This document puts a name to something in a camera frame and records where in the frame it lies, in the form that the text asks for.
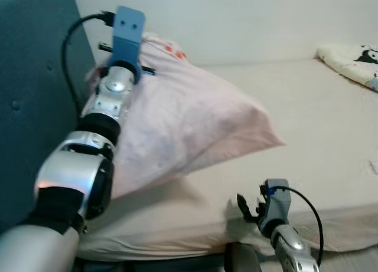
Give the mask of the pink pillow with dots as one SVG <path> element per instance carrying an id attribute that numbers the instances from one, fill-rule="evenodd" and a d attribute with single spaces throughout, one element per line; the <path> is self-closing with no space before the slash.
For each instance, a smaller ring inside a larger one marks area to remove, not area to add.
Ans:
<path id="1" fill-rule="evenodd" d="M 146 32 L 115 151 L 112 197 L 162 185 L 284 142 L 268 111 L 220 76 L 194 66 L 177 42 Z"/>

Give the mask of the teal bed base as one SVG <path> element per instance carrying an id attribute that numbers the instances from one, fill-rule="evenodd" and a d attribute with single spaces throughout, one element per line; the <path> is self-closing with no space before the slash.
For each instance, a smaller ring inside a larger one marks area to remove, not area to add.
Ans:
<path id="1" fill-rule="evenodd" d="M 77 258 L 70 272 L 224 272 L 223 254 L 153 261 L 95 261 Z"/>

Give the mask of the teal fabric headboard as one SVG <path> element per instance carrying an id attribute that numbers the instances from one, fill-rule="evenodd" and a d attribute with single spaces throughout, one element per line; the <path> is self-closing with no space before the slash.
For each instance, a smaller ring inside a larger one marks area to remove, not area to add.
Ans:
<path id="1" fill-rule="evenodd" d="M 75 0 L 0 0 L 0 233 L 34 207 L 38 170 L 73 130 L 60 47 Z"/>

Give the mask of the cream cartoon print blanket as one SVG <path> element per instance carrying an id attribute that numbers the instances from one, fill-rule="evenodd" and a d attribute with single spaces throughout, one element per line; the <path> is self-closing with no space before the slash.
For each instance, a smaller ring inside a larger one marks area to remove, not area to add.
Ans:
<path id="1" fill-rule="evenodd" d="M 322 45 L 318 48 L 317 56 L 340 75 L 378 91 L 377 45 Z"/>

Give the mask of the beige sheeted mattress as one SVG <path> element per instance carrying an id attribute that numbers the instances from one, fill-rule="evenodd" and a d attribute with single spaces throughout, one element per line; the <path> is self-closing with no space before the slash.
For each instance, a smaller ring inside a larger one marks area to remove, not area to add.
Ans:
<path id="1" fill-rule="evenodd" d="M 321 217 L 324 248 L 377 242 L 376 94 L 316 61 L 215 66 L 210 72 L 258 99 L 282 147 L 222 162 L 111 202 L 89 224 L 78 255 L 87 260 L 165 260 L 208 255 L 229 242 L 272 247 L 245 223 L 237 194 L 253 205 L 264 180 L 286 179 Z"/>

